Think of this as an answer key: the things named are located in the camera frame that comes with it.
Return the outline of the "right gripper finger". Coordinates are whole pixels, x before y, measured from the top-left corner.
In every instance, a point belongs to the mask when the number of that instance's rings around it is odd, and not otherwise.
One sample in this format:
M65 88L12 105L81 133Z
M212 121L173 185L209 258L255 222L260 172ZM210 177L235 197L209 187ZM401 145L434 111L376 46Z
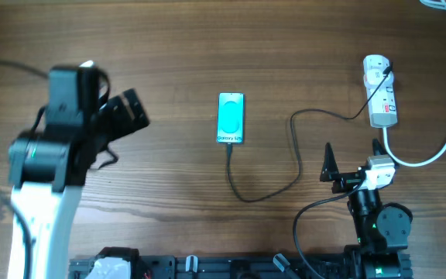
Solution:
M393 158L387 153L383 145L377 140L372 140L372 150L374 156L372 157L372 167L393 167L398 168L400 165L393 160Z
M338 165L330 143L325 144L324 162L321 168L320 181L336 181L339 178Z

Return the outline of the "smartphone with blue screen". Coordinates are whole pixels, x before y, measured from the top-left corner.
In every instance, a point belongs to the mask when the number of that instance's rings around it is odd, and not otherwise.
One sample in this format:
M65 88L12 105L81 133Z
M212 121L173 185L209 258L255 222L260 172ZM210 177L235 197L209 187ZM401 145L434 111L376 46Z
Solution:
M218 96L218 143L243 143L245 96L240 92L222 92Z

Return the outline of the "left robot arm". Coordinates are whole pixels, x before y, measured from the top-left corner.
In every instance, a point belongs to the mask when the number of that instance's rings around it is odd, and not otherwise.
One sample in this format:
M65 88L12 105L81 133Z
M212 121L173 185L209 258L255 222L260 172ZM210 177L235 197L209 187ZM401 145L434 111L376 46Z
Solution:
M9 147L14 210L9 278L63 278L70 233L87 172L109 144L149 125L135 89L111 96L93 62L57 65L47 75L49 101Z

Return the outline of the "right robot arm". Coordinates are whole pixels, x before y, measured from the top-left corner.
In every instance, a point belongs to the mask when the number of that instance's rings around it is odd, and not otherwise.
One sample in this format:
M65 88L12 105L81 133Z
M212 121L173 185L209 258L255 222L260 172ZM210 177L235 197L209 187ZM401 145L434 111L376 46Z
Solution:
M320 181L332 182L334 194L348 196L348 210L358 238L356 245L344 248L349 278L412 278L408 237L412 212L404 205L382 203L379 191L393 183L396 163L377 139L373 155L353 172L338 169L330 143L325 144Z

